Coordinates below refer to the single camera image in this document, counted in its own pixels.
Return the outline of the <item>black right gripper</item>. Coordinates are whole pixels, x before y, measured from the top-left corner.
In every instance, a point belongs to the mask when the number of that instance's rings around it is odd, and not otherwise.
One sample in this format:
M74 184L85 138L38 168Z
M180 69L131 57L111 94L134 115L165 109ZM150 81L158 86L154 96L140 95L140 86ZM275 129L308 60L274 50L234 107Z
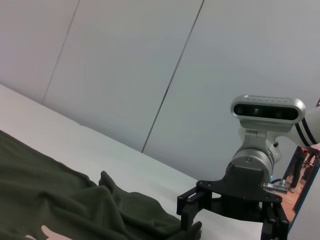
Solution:
M263 223L261 240L287 240L290 222L282 198L264 190L265 170L230 164L222 179L200 180L196 187L177 197L176 214L187 231L203 209L223 217Z

